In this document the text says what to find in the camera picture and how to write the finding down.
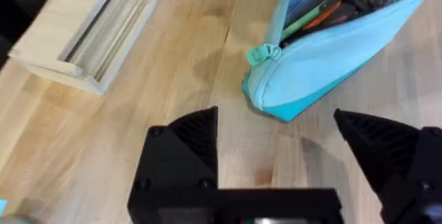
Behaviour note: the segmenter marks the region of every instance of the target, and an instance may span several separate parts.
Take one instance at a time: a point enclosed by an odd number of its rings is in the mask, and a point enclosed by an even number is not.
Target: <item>black plastic mount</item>
[[[334,117],[370,186],[386,224],[442,223],[442,130],[418,130],[362,113]]]
[[[218,108],[212,107],[148,130],[128,201],[135,224],[343,223],[334,189],[218,189],[217,128]]]

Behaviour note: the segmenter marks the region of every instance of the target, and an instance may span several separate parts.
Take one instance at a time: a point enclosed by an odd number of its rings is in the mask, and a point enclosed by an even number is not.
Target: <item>orange pen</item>
[[[330,17],[330,15],[339,8],[341,4],[341,0],[336,2],[332,7],[330,7],[330,9],[324,11],[324,13],[322,13],[321,15],[319,15],[318,17],[316,17],[315,19],[313,19],[313,21],[310,22],[310,24],[307,24],[304,28],[302,28],[303,30],[307,30],[310,29],[314,26],[318,26],[319,24],[321,24],[322,22],[324,22],[324,20],[326,20],[328,17]]]

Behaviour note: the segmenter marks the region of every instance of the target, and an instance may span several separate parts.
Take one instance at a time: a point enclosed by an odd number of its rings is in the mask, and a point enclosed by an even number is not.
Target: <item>light blue pencil case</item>
[[[423,0],[369,0],[377,10],[280,48],[284,26],[315,0],[279,0],[263,44],[247,53],[252,104],[290,121],[388,44]]]

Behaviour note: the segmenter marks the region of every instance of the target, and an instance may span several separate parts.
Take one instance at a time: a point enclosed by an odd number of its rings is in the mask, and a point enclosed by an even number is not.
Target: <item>zipper pull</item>
[[[278,59],[281,54],[281,48],[271,44],[256,46],[247,52],[247,61],[252,66],[257,66],[267,59]]]

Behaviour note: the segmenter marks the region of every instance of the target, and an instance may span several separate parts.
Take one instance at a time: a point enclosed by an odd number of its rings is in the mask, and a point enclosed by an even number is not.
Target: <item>wooden table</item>
[[[347,223],[381,223],[332,113],[442,123],[442,0],[426,0],[394,41],[292,122],[252,111],[245,52],[277,0],[160,0],[100,97],[30,75],[0,74],[0,198],[41,223],[129,223],[126,201],[146,130],[220,107],[220,185],[335,187]]]

